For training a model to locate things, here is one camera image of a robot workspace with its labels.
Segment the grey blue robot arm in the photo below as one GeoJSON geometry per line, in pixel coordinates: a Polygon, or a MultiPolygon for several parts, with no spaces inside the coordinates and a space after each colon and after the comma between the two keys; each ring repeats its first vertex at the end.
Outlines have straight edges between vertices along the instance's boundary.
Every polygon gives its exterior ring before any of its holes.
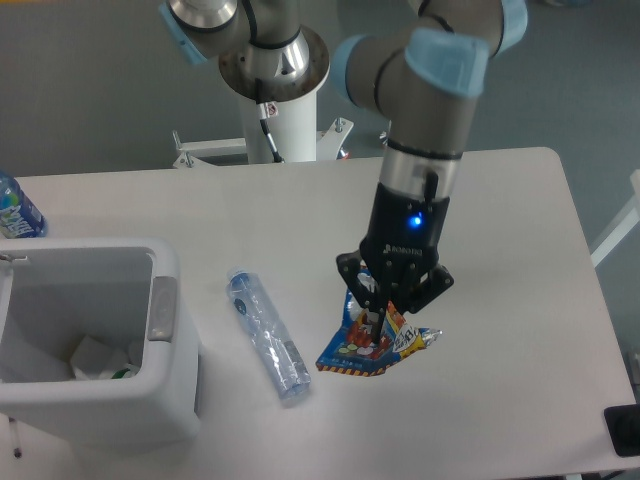
{"type": "Polygon", "coordinates": [[[315,161],[316,93],[326,81],[389,123],[368,231],[338,271],[379,337],[388,307],[415,313],[452,285],[438,242],[488,62],[528,25],[522,1],[416,1],[413,22],[329,52],[296,1],[164,1],[193,63],[216,60],[244,109],[253,164],[315,161]]]}

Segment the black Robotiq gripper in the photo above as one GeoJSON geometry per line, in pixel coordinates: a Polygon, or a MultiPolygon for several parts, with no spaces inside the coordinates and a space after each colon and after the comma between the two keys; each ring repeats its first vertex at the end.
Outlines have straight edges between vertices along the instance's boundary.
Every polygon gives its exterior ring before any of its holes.
{"type": "Polygon", "coordinates": [[[374,344],[380,343],[388,300],[401,314],[415,314],[454,284],[438,253],[449,204],[431,188],[415,199],[378,184],[360,252],[336,257],[346,287],[375,320],[374,344]]]}

